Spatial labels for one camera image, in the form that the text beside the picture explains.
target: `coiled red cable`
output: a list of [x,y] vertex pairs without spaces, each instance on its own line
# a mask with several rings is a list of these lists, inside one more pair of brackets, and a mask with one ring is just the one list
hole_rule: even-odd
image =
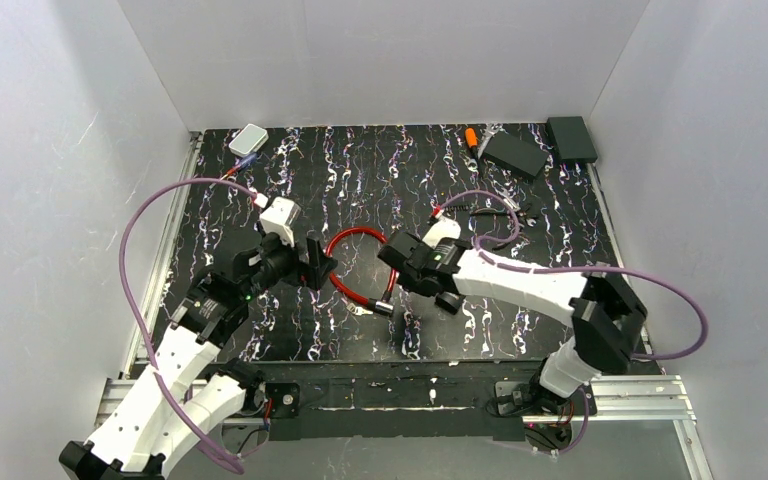
[[[347,228],[342,232],[339,232],[337,235],[335,235],[334,238],[331,239],[331,242],[328,243],[328,247],[325,249],[325,254],[330,257],[331,252],[334,250],[334,247],[336,247],[337,244],[340,243],[340,240],[348,237],[349,235],[356,235],[356,234],[370,235],[381,243],[387,243],[387,237],[385,237],[383,233],[379,232],[378,230],[375,230],[374,228],[352,227],[352,228]],[[331,280],[331,283],[334,284],[334,287],[336,287],[337,290],[339,290],[343,295],[349,297],[349,299],[351,299],[353,302],[363,307],[369,307],[371,304],[375,303],[375,299],[364,297],[363,295],[345,286],[343,282],[340,281],[340,279],[337,277],[336,274],[331,273],[331,275],[328,278]],[[393,287],[395,285],[396,285],[396,271],[390,270],[390,278],[387,281],[387,290],[384,291],[384,295],[382,296],[382,299],[385,302],[390,301],[390,296],[393,293]]]

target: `wire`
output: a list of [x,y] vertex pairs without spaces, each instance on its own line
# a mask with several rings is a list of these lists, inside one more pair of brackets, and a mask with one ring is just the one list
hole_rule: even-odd
[[248,451],[248,452],[246,452],[246,453],[238,453],[238,454],[237,454],[237,457],[238,457],[238,458],[246,458],[246,457],[248,457],[249,455],[253,455],[255,452],[257,452],[258,450],[260,450],[261,448],[263,448],[263,446],[264,446],[264,445],[266,445],[266,442],[268,442],[268,441],[269,441],[269,430],[268,430],[268,429],[266,430],[266,433],[267,433],[267,435],[266,435],[266,438],[265,438],[265,439],[263,439],[263,441],[262,441],[262,442],[258,443],[256,447],[252,448],[251,450],[249,450],[249,451]]
[[[238,456],[243,456],[243,447],[245,447],[246,444],[249,443],[249,439],[252,437],[252,435],[254,435],[255,433],[259,433],[259,432],[268,432],[268,430],[266,430],[264,428],[256,428],[256,429],[252,430],[251,432],[249,432],[249,434],[246,435],[246,439],[243,440],[243,443],[240,444],[240,449],[237,450],[237,455]],[[248,452],[248,453],[245,454],[245,456],[249,456],[252,453],[253,452]]]
[[237,162],[234,164],[234,166],[229,168],[228,171],[225,172],[225,175],[222,175],[221,177],[219,177],[219,179],[227,180],[231,175],[238,173],[240,170],[245,170],[246,168],[250,167],[255,160],[257,160],[257,157],[258,157],[258,153],[252,152],[238,159]]
[[[228,430],[231,430],[232,428],[234,427],[226,427],[224,421],[221,424],[219,424],[219,445],[221,445],[222,448],[224,448],[225,450],[228,450],[228,447],[225,446],[225,432],[227,432]],[[248,427],[243,425],[237,428],[239,428],[240,430],[245,430]]]
[[[375,230],[374,228],[370,227],[352,227],[347,228],[334,236],[334,238],[331,239],[331,241],[328,243],[328,247],[325,248],[325,255],[331,256],[331,252],[334,251],[334,248],[337,246],[338,243],[340,243],[340,240],[348,237],[349,235],[357,235],[357,234],[363,234],[363,235],[369,235],[371,237],[374,237],[376,240],[378,240],[380,243],[387,243],[387,237],[384,236],[383,233],[379,232],[378,230]],[[331,280],[331,283],[334,284],[334,287],[337,288],[343,295],[349,297],[353,302],[357,303],[358,305],[362,307],[368,307],[370,304],[375,303],[375,300],[369,299],[364,297],[363,295],[355,292],[354,290],[350,289],[346,285],[343,284],[342,281],[337,277],[335,273],[331,273],[331,275],[328,276],[328,278]],[[396,271],[390,270],[390,278],[387,280],[387,289],[384,291],[384,295],[382,295],[382,299],[384,301],[389,302],[390,297],[393,294],[393,287],[396,285]]]
[[471,203],[461,203],[458,205],[449,205],[446,207],[446,213],[453,213],[453,212],[468,212],[475,208],[475,205]]
[[584,432],[587,431],[587,423],[590,421],[590,403],[587,401],[587,391],[584,390],[584,386],[578,387],[578,391],[581,392],[581,397],[584,399],[584,420],[581,422],[581,430],[578,431],[578,435],[570,442],[566,447],[558,450],[558,453],[567,453],[584,438]]
[[566,416],[567,416],[567,404],[565,403],[564,405],[561,406],[560,413],[558,413],[558,421],[553,423],[552,426],[557,427],[558,425],[560,425],[561,424],[561,420],[563,420],[564,417],[566,417]]
[[708,316],[705,315],[705,312],[702,310],[702,306],[699,305],[696,300],[693,299],[693,297],[690,296],[689,293],[685,292],[681,288],[672,285],[671,283],[661,280],[660,278],[650,275],[645,272],[640,272],[637,270],[631,270],[628,268],[623,267],[610,267],[610,266],[583,266],[583,267],[559,267],[559,268],[527,268],[519,265],[511,265],[506,264],[502,262],[497,262],[492,257],[490,257],[482,248],[481,243],[485,240],[492,240],[495,242],[503,242],[508,243],[510,241],[513,241],[519,236],[520,232],[520,223],[519,219],[517,218],[516,212],[510,207],[510,205],[507,204],[507,202],[504,201],[502,197],[499,195],[496,195],[495,193],[488,192],[486,190],[467,190],[466,192],[459,193],[455,195],[454,197],[446,200],[442,205],[440,205],[437,208],[445,209],[447,206],[449,206],[452,202],[465,197],[467,195],[484,195],[486,197],[490,197],[502,204],[504,206],[505,210],[508,212],[508,217],[511,219],[511,222],[513,223],[513,231],[511,232],[511,235],[508,238],[498,238],[494,237],[492,235],[478,235],[476,237],[473,237],[472,239],[472,245],[475,248],[475,250],[478,252],[478,255],[487,263],[491,265],[495,265],[498,268],[501,268],[503,270],[509,270],[513,272],[521,272],[521,273],[533,273],[537,275],[546,275],[546,274],[552,274],[552,273],[619,273],[622,275],[628,275],[631,277],[640,278],[642,280],[646,280],[647,282],[654,283],[655,285],[659,285],[661,287],[666,288],[667,290],[675,293],[679,297],[681,297],[682,300],[687,302],[688,305],[690,305],[690,308],[693,309],[693,311],[696,313],[696,316],[699,318],[699,325],[700,325],[700,331],[699,331],[699,338],[696,340],[696,342],[693,343],[693,345],[680,350],[675,353],[666,353],[666,354],[641,354],[636,353],[633,355],[633,358],[640,359],[640,360],[674,360],[677,358],[686,357],[700,348],[702,348],[702,345],[705,344],[705,341],[708,339]]
[[555,443],[554,441],[552,441],[552,439],[549,438],[549,436],[546,435],[545,433],[541,432],[540,430],[538,430],[536,428],[529,427],[529,426],[526,426],[525,429],[527,431],[531,432],[531,433],[536,433],[537,435],[540,435],[544,440],[546,440],[546,442],[540,441],[540,443],[543,444],[544,447],[547,447],[549,450],[557,450],[558,449],[558,444]]
[[266,406],[266,413],[263,414],[263,428],[269,431],[269,414],[272,413],[272,399],[269,399],[269,405]]
[[572,400],[570,400],[570,415],[569,415],[569,417],[567,417],[567,420],[564,423],[562,423],[561,425],[569,425],[569,422],[572,421],[572,416],[573,415],[575,415],[575,404],[572,403]]
[[128,306],[131,307],[131,312],[134,314],[134,319],[137,321],[137,327],[140,330],[143,343],[145,343],[148,362],[152,368],[154,368],[154,378],[157,381],[157,387],[160,389],[160,393],[163,395],[163,398],[166,399],[166,402],[172,408],[172,411],[178,415],[178,418],[180,418],[181,421],[184,422],[184,424],[187,425],[187,427],[192,430],[192,432],[199,438],[199,440],[201,440],[197,448],[202,453],[204,453],[214,463],[224,468],[225,470],[228,470],[231,473],[242,475],[245,470],[243,469],[242,464],[240,464],[239,459],[225,448],[222,448],[222,446],[217,444],[216,441],[208,437],[206,433],[202,432],[198,425],[196,425],[195,422],[193,422],[193,420],[187,415],[184,409],[178,405],[175,397],[169,391],[169,388],[166,387],[166,382],[163,380],[160,372],[157,371],[157,356],[151,343],[151,334],[148,331],[148,326],[145,323],[145,319],[143,319],[142,313],[140,313],[140,307],[137,305],[137,301],[134,299],[134,294],[131,292],[131,286],[128,282],[128,276],[125,271],[125,253],[127,251],[128,239],[131,237],[131,230],[133,230],[134,225],[137,223],[137,220],[139,220],[143,212],[145,212],[149,205],[154,203],[155,200],[162,197],[167,192],[186,185],[196,184],[225,185],[226,187],[230,187],[243,192],[252,199],[254,199],[257,195],[255,192],[242,185],[229,182],[227,180],[219,180],[216,178],[191,178],[161,188],[149,196],[142,203],[142,205],[137,208],[137,211],[134,212],[134,215],[128,221],[128,225],[125,227],[125,231],[122,233],[122,240],[119,242],[119,280],[122,282],[122,289],[125,291],[125,299],[128,301]]
[[253,411],[253,412],[246,412],[246,413],[243,413],[243,414],[241,414],[241,415],[242,415],[242,416],[244,416],[244,417],[254,417],[254,416],[256,416],[258,413],[260,413],[261,411],[263,411],[263,407],[265,407],[265,406],[266,406],[266,401],[264,400],[263,402],[260,402],[260,406],[259,406],[259,407],[257,407],[257,410],[255,410],[255,411]]

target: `orange screwdriver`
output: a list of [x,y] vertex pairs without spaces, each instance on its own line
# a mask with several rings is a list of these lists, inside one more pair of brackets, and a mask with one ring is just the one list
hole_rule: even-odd
[[469,152],[472,154],[472,158],[478,161],[478,137],[475,135],[475,130],[472,127],[467,128],[466,132],[466,146],[469,147]]

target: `floor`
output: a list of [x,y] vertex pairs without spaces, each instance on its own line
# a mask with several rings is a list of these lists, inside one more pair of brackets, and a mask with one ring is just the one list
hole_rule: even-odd
[[[482,188],[504,192],[538,213],[533,226],[503,254],[547,266],[616,264],[604,218],[586,170],[552,164],[533,183],[495,166],[478,165],[464,145],[467,125],[308,127],[270,129],[263,155],[237,181],[267,195],[286,196],[302,207],[311,236],[327,243],[340,230],[370,225],[425,231],[431,205],[458,192]],[[540,124],[504,125],[504,130],[548,149]],[[195,175],[218,177],[236,158],[227,145],[237,130],[209,130],[198,152]],[[165,329],[198,270],[234,250],[235,237],[256,216],[245,198],[224,188],[190,191],[168,283],[155,324]],[[470,219],[457,213],[464,235],[505,233],[506,221]],[[355,237],[334,253],[338,274],[360,293],[380,296],[388,270],[375,258],[374,239]],[[280,285],[252,305],[218,361],[534,359],[556,350],[570,331],[560,323],[516,306],[468,298],[457,315],[432,299],[394,295],[392,319],[358,311],[329,284],[321,292]]]
[[[229,432],[235,448],[245,432]],[[690,480],[672,422],[592,422],[575,451],[552,459],[491,438],[328,438],[269,442],[245,462],[258,480]],[[193,449],[169,480],[239,478]]]

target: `black device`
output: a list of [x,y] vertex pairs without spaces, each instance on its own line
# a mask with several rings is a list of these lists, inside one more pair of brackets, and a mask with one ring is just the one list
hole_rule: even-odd
[[505,132],[493,135],[482,156],[528,181],[540,174],[549,159],[540,148]]
[[246,246],[237,253],[231,272],[227,268],[203,269],[173,315],[174,323],[224,347],[248,319],[249,302],[266,289],[282,280],[314,290],[322,288],[337,261],[325,255],[318,241],[308,238],[306,244],[306,248],[290,247],[281,243],[277,234],[268,233],[257,248]]
[[466,297],[463,295],[455,295],[451,292],[442,292],[434,296],[434,305],[437,305],[446,313],[457,315],[463,306],[464,299],[466,299]]
[[599,158],[581,117],[551,117],[546,121],[546,133],[560,163],[593,163]]

